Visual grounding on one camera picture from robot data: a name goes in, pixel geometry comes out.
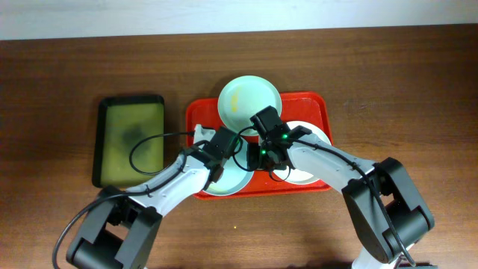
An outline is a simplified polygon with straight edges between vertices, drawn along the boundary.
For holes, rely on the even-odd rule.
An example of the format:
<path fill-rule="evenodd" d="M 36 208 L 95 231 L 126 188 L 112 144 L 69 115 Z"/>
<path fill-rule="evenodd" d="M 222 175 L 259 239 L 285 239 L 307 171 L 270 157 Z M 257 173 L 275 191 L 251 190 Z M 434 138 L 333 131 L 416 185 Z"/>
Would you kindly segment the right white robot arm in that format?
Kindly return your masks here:
<path fill-rule="evenodd" d="M 250 121 L 261 138 L 249 155 L 250 169 L 307 172 L 342 194 L 362 245 L 352 268 L 420 268 L 409 251 L 435 221 L 397 159 L 355 157 L 304 126 L 290 129 L 272 106 Z"/>

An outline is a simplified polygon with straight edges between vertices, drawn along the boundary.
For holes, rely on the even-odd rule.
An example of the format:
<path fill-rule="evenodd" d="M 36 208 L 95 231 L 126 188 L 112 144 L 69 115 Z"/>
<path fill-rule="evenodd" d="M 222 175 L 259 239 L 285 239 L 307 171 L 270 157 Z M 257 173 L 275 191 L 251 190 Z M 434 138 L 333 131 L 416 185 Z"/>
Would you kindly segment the white plate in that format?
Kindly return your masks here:
<path fill-rule="evenodd" d="M 306 127 L 307 129 L 310 129 L 313 134 L 317 135 L 323 142 L 329 145 L 332 144 L 325 132 L 311 123 L 304 121 L 289 121 L 287 122 L 287 125 L 290 129 L 294 129 L 297 126 Z M 285 170 L 274 170 L 273 174 L 278 179 L 294 185 L 308 185 L 319 180 L 316 176 L 313 176 L 310 173 L 296 169 L 291 170 L 289 167 L 287 167 Z"/>

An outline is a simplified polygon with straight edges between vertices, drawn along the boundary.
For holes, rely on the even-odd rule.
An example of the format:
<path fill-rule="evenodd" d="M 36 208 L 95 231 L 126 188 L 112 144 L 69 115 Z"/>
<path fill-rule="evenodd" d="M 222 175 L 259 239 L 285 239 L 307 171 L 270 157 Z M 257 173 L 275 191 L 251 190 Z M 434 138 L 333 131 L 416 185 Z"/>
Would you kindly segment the light green plate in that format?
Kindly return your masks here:
<path fill-rule="evenodd" d="M 250 117 L 272 106 L 282 113 L 282 99 L 268 80 L 244 75 L 231 80 L 220 92 L 217 110 L 226 128 L 239 132 L 252 125 Z"/>

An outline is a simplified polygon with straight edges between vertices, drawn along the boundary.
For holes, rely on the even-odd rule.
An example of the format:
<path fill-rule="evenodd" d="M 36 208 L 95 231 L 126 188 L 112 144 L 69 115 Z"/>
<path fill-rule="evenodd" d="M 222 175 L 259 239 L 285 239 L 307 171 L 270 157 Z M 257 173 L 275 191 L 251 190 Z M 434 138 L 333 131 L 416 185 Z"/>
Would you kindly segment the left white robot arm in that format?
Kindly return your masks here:
<path fill-rule="evenodd" d="M 126 191 L 104 188 L 81 211 L 85 219 L 66 260 L 77 268 L 144 268 L 163 218 L 217 182 L 239 142 L 237 133 L 221 127 L 149 181 Z"/>

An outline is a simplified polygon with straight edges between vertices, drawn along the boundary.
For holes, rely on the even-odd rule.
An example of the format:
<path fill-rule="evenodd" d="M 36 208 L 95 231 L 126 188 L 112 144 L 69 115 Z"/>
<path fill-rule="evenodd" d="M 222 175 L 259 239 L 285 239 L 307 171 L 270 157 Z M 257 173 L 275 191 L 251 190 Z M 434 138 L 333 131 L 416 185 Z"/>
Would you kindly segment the light blue plate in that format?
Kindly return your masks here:
<path fill-rule="evenodd" d="M 230 157 L 225 163 L 223 173 L 217 182 L 212 182 L 205 192 L 216 197 L 225 197 L 237 193 L 245 188 L 253 176 L 252 171 L 246 171 L 239 166 L 247 166 L 247 145 L 242 139 L 243 145 L 237 145 L 234 156 Z"/>

